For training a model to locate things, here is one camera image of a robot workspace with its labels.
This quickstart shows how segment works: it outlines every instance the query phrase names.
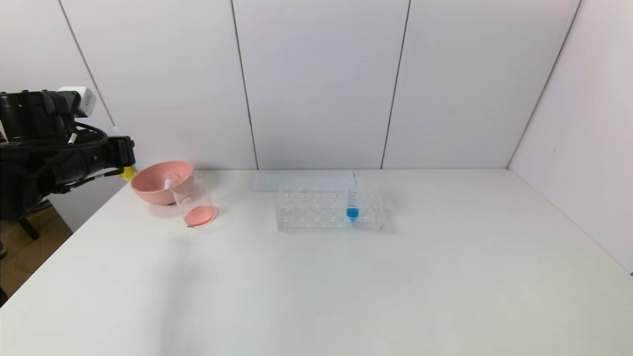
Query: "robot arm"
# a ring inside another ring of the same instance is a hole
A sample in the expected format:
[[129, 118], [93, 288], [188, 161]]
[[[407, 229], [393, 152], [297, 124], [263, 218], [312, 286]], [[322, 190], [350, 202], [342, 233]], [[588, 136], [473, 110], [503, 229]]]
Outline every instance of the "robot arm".
[[[95, 101], [84, 87], [0, 93], [7, 141], [0, 143], [0, 219], [19, 220], [49, 194], [118, 175], [135, 163], [128, 136], [108, 137], [75, 122], [90, 115]], [[114, 170], [90, 177], [106, 168]]]

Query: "wooden floor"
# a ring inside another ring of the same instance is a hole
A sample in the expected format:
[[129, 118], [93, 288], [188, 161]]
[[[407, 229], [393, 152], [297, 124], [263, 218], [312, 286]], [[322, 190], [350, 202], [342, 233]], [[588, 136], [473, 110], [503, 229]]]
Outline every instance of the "wooden floor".
[[0, 240], [9, 253], [0, 260], [0, 286], [11, 295], [72, 235], [55, 208], [34, 212], [27, 220], [39, 232], [33, 240], [17, 222], [0, 222]]

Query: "clear beaker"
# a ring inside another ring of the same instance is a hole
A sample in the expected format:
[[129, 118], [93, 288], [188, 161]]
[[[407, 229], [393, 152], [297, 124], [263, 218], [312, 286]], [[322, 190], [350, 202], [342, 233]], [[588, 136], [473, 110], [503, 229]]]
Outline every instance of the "clear beaker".
[[171, 175], [168, 179], [169, 190], [187, 226], [204, 225], [215, 218], [217, 209], [211, 201], [204, 174]]

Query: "pink liquid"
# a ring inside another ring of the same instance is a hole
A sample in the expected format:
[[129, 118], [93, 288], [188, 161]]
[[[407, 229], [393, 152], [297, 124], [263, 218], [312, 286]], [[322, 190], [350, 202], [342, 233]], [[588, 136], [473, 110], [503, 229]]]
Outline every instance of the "pink liquid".
[[200, 226], [213, 220], [216, 214], [216, 209], [208, 205], [201, 205], [200, 207], [193, 208], [185, 215], [185, 223], [188, 226]]

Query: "white table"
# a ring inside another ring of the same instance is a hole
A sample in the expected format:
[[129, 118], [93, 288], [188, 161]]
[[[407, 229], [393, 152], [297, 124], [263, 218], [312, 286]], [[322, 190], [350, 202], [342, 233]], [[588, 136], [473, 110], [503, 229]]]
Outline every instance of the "white table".
[[125, 186], [0, 309], [0, 355], [633, 355], [633, 277], [505, 170], [357, 171], [384, 232], [279, 232], [254, 172], [185, 227]]

